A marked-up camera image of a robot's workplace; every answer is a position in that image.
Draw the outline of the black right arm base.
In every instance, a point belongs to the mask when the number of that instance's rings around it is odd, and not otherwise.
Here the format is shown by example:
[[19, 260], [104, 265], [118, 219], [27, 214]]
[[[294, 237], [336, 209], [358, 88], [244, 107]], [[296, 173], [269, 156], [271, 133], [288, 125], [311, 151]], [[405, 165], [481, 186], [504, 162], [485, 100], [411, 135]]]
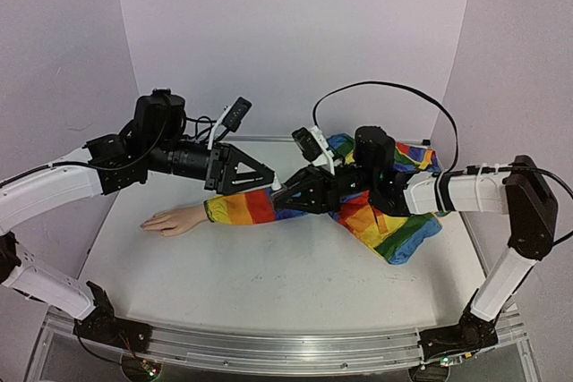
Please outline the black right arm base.
[[498, 343], [495, 318], [477, 317], [467, 305], [457, 324], [423, 330], [418, 345], [422, 347], [423, 360], [432, 361], [467, 352], [479, 352]]

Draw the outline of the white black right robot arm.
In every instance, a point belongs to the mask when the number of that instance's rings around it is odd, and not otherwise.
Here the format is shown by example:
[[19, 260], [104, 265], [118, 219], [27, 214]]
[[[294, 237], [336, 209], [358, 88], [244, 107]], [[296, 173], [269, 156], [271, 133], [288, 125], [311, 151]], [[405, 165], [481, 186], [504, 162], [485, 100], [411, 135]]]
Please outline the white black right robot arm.
[[354, 160], [345, 165], [335, 161], [318, 127], [301, 128], [293, 138], [310, 164], [272, 192], [276, 208], [338, 212], [343, 198], [367, 191], [370, 204], [389, 216], [445, 212], [508, 216], [507, 248], [469, 303], [470, 313], [480, 320], [494, 320], [554, 246], [558, 203], [545, 175], [528, 156], [518, 156], [508, 165], [407, 173], [395, 170], [396, 142], [378, 126], [355, 131]]

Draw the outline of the mannequin hand with forearm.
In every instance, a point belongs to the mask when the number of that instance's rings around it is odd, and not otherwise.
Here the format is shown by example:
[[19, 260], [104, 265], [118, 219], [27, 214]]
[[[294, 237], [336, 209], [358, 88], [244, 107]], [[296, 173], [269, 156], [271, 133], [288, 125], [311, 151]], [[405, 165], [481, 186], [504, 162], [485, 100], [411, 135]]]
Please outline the mannequin hand with forearm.
[[141, 225], [142, 231], [158, 233], [164, 237], [179, 236], [190, 232], [197, 225], [208, 220], [203, 206], [175, 208], [157, 214]]

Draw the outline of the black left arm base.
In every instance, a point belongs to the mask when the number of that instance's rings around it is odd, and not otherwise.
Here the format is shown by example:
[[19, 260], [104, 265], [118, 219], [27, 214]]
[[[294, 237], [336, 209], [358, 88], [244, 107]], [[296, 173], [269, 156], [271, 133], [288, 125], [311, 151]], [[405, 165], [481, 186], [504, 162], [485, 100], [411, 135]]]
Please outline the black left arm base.
[[81, 340], [125, 348], [131, 352], [146, 352], [151, 338], [151, 325], [132, 319], [119, 318], [107, 293], [91, 281], [87, 287], [92, 294], [94, 309], [83, 319], [74, 321], [73, 333]]

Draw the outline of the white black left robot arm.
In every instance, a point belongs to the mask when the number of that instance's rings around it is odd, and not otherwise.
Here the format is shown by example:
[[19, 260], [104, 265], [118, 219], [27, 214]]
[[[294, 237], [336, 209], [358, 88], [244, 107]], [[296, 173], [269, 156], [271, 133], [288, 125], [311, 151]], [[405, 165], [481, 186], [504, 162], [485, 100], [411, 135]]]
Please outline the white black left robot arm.
[[1, 284], [84, 321], [104, 344], [121, 325], [105, 291], [80, 284], [34, 257], [15, 237], [14, 227], [76, 200], [107, 196], [150, 172], [203, 182], [207, 191], [233, 195], [278, 189], [277, 175], [241, 149], [214, 135], [196, 141], [185, 135], [185, 101], [169, 89], [138, 98], [133, 119], [117, 134], [90, 140], [56, 161], [1, 182]]

